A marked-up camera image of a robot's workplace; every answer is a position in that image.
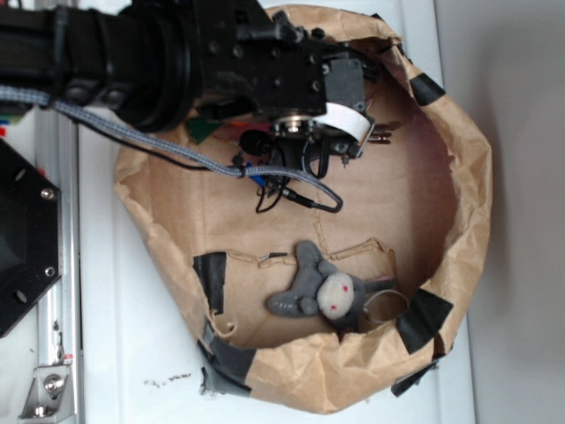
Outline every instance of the paper bag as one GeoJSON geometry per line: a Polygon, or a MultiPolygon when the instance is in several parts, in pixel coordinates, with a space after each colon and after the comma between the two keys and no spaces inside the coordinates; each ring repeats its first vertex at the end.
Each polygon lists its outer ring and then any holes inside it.
{"type": "MultiPolygon", "coordinates": [[[[369,145],[346,167],[331,158],[324,183],[342,195],[342,211],[281,201],[257,215],[249,178],[184,170],[126,148],[116,191],[207,357],[207,384],[332,413],[451,350],[484,266],[491,150],[470,118],[404,56],[400,37],[382,20],[283,9],[294,25],[322,27],[379,62],[378,83],[366,86],[368,112],[377,123],[400,124],[390,145],[369,145]],[[306,239],[352,275],[395,275],[410,306],[343,339],[321,318],[270,314],[266,300],[290,287],[295,247],[306,239]]],[[[238,152],[233,134],[226,125],[198,146],[184,127],[164,137],[230,163],[238,152]]],[[[293,184],[319,199],[312,187],[293,184]]]]}

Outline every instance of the black hexagonal plate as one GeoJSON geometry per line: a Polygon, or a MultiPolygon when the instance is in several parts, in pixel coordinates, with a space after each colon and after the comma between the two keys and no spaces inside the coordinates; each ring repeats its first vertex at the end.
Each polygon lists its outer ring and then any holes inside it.
{"type": "Polygon", "coordinates": [[[0,337],[60,277],[60,194],[0,139],[0,337]]]}

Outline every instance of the plush toy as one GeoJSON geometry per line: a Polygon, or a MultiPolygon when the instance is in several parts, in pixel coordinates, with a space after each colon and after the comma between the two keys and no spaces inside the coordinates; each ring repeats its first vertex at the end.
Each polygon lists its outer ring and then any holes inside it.
{"type": "Polygon", "coordinates": [[[298,272],[290,289],[267,301],[273,314],[295,318],[323,314],[336,329],[358,331],[366,294],[395,284],[392,276],[366,283],[341,272],[323,258],[312,241],[297,245],[297,259],[298,272]]]}

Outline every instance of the gray braided cable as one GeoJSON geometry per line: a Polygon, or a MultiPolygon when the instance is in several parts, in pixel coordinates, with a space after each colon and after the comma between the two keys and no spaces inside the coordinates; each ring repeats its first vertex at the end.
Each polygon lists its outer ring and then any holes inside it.
{"type": "MultiPolygon", "coordinates": [[[[22,102],[46,107],[49,105],[50,98],[51,96],[49,94],[39,90],[34,90],[32,88],[17,88],[0,85],[0,100],[2,101],[22,102]]],[[[306,174],[301,170],[291,170],[281,166],[252,166],[241,169],[225,166],[221,163],[218,163],[214,159],[195,152],[189,148],[185,148],[170,141],[144,134],[143,132],[134,130],[132,128],[127,128],[123,125],[109,121],[104,117],[99,117],[93,112],[85,110],[80,106],[57,100],[53,103],[52,107],[59,113],[62,113],[63,115],[66,115],[73,120],[79,121],[80,123],[88,124],[94,128],[101,130],[104,133],[110,133],[120,138],[137,141],[138,143],[149,146],[151,148],[157,148],[164,152],[190,159],[194,162],[200,163],[202,166],[205,166],[206,168],[214,172],[225,175],[227,177],[241,178],[261,175],[274,175],[294,178],[298,181],[305,182],[318,188],[338,203],[341,202],[340,197],[328,186],[322,184],[314,176],[306,174]]]]}

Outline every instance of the green object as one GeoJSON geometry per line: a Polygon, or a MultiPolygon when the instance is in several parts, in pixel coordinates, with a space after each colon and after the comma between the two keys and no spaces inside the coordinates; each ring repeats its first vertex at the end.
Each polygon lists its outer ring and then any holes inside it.
{"type": "Polygon", "coordinates": [[[217,130],[222,124],[216,122],[209,122],[202,117],[195,117],[185,122],[186,129],[191,134],[194,142],[200,144],[211,133],[217,130]]]}

